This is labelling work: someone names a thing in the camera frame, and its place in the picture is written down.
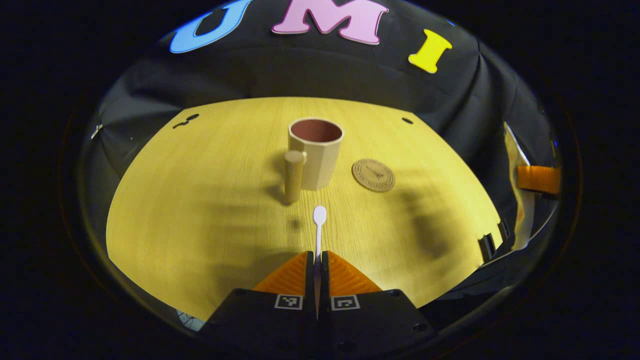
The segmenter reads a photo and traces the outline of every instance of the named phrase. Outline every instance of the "pink letter m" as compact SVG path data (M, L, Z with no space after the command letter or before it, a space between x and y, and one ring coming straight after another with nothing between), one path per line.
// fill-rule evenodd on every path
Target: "pink letter m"
M305 22L307 12L316 23L321 33L327 34L335 29L344 19L350 18L349 24L340 29L338 34L349 40L365 44L378 45L380 38L376 36L378 23L383 13L389 9L370 0L353 0L337 6L333 0L291 0L282 22L271 30L276 34L302 34L311 26Z

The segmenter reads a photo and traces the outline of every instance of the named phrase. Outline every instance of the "wooden cylinder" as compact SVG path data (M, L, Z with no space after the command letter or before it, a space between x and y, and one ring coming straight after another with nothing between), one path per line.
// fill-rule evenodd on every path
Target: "wooden cylinder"
M292 204L300 198L302 191L302 166L307 160L307 154L301 151L291 150L284 154L285 180L284 193L288 204Z

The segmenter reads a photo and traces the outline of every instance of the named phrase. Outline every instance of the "coaster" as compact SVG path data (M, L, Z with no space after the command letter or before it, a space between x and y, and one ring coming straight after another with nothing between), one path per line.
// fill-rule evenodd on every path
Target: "coaster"
M356 161L351 172L360 185L375 192L387 192L396 184L396 177L391 169L373 159Z

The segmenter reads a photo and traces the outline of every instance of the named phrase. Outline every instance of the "table surface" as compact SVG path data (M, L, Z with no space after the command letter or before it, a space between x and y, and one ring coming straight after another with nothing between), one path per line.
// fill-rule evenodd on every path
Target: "table surface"
M199 116L186 119L193 114ZM287 126L302 117L340 124L331 183L284 203ZM410 119L413 124L402 118ZM351 166L386 164L396 185L359 185ZM417 307L483 263L478 239L502 243L499 216L464 161L407 111L308 97L217 102L186 109L140 151L115 193L109 258L159 300L206 320L233 288L252 288L315 249L312 212L327 209L323 250Z

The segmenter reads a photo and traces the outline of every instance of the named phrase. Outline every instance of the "spoon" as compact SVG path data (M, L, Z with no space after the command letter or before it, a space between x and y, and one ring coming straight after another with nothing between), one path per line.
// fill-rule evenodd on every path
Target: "spoon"
M326 209L324 206L316 206L314 209L314 222L316 223L316 262L314 263L314 287L316 290L316 316L320 306L320 282L321 268L320 255L322 254L322 225L326 222Z

